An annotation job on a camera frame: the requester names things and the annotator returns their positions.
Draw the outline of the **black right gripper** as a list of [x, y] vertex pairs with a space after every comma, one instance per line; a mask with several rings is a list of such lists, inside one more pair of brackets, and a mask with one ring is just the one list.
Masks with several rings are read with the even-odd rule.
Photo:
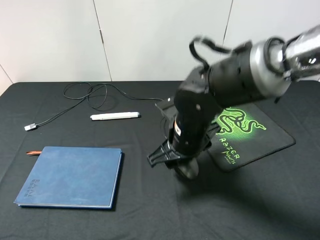
[[147, 156], [152, 168], [158, 164], [175, 168], [185, 160], [185, 156], [195, 156], [212, 146], [212, 139], [220, 132], [221, 127], [217, 122], [211, 122], [222, 112], [222, 107], [210, 91], [208, 76], [201, 67], [194, 68], [178, 86], [172, 100], [156, 104], [161, 111], [174, 106], [176, 115], [170, 142], [165, 140]]

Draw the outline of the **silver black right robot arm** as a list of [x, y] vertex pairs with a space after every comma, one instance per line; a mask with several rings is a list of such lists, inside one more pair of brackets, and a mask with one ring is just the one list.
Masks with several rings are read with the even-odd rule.
[[200, 62], [179, 85], [174, 97], [157, 108], [169, 121], [168, 136], [148, 155], [154, 167], [191, 168], [218, 131], [215, 119], [225, 108], [282, 97], [292, 82], [320, 73], [320, 28], [289, 40], [273, 36], [236, 48], [224, 48], [197, 36], [189, 43]]

